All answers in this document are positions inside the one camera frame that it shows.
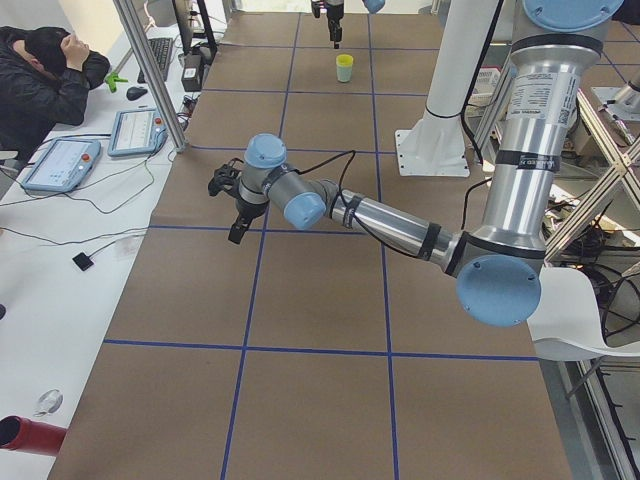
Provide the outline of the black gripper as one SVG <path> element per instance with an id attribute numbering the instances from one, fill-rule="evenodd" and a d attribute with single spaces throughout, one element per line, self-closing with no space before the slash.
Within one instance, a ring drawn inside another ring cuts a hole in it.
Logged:
<path id="1" fill-rule="evenodd" d="M 253 203 L 242 197 L 238 197 L 235 205 L 238 216 L 230 227 L 228 240 L 232 243 L 240 243 L 245 233 L 249 230 L 250 223 L 265 214 L 267 203 Z"/>
<path id="2" fill-rule="evenodd" d="M 333 48 L 340 48 L 342 41 L 342 27 L 340 26 L 340 22 L 344 17 L 344 0 L 326 0 L 325 9 L 330 42 Z"/>

